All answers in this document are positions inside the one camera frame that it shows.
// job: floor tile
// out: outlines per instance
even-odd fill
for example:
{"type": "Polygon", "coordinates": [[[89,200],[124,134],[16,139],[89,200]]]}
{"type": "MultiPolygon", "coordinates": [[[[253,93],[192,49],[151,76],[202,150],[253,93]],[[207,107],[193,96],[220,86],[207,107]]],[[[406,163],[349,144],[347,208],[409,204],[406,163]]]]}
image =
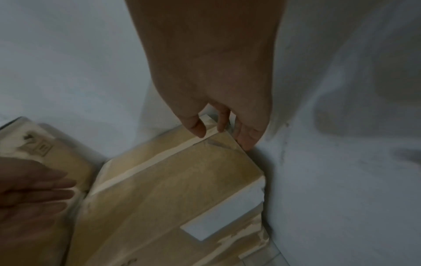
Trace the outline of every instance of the floor tile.
{"type": "Polygon", "coordinates": [[[245,266],[263,266],[278,254],[280,254],[278,248],[275,246],[272,240],[270,240],[267,247],[244,258],[243,262],[245,266]]]}
{"type": "Polygon", "coordinates": [[[264,266],[289,266],[282,254],[277,255],[273,260],[269,261],[264,266]]]}

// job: brown cardboard box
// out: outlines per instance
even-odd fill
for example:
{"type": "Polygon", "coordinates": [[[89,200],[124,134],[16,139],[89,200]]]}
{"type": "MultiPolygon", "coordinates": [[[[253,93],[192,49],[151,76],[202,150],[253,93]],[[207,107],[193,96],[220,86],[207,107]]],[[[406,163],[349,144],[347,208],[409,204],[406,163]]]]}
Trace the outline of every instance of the brown cardboard box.
{"type": "Polygon", "coordinates": [[[202,120],[203,139],[179,127],[104,165],[67,266],[204,266],[262,245],[264,175],[202,120]]]}
{"type": "Polygon", "coordinates": [[[59,266],[66,252],[72,230],[72,216],[92,182],[95,167],[52,135],[21,117],[0,130],[0,156],[29,159],[68,172],[77,181],[76,195],[59,216],[50,234],[34,241],[0,249],[0,265],[59,266]]]}

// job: white wall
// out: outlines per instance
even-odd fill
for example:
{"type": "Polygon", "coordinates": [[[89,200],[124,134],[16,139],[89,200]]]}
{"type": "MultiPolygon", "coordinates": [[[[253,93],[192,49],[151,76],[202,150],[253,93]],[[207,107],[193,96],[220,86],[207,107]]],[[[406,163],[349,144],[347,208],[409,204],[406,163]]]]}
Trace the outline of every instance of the white wall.
{"type": "MultiPolygon", "coordinates": [[[[420,6],[386,2],[289,2],[274,119],[250,156],[271,180],[267,217],[291,266],[421,259],[420,6]]],[[[1,1],[0,80],[0,120],[65,132],[97,162],[178,124],[123,1],[1,1]]]]}

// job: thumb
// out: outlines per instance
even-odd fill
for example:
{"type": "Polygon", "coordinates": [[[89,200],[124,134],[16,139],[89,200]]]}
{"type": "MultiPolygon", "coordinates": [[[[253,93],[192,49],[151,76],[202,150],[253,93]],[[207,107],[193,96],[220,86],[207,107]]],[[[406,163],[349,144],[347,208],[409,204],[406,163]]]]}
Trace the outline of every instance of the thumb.
{"type": "Polygon", "coordinates": [[[17,178],[53,181],[65,177],[66,174],[33,160],[0,157],[0,181],[12,181],[17,178]]]}
{"type": "Polygon", "coordinates": [[[205,124],[203,124],[203,121],[200,120],[198,114],[191,117],[177,117],[181,124],[183,124],[183,126],[192,132],[195,136],[203,138],[206,135],[205,124]]]}

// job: person's left hand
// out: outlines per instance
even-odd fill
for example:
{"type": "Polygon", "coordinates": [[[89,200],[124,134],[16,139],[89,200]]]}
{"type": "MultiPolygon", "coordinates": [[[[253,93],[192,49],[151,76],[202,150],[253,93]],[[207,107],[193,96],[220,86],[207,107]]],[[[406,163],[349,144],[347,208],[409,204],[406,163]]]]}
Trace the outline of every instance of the person's left hand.
{"type": "Polygon", "coordinates": [[[0,157],[0,246],[36,238],[66,209],[76,181],[32,160],[0,157]]]}

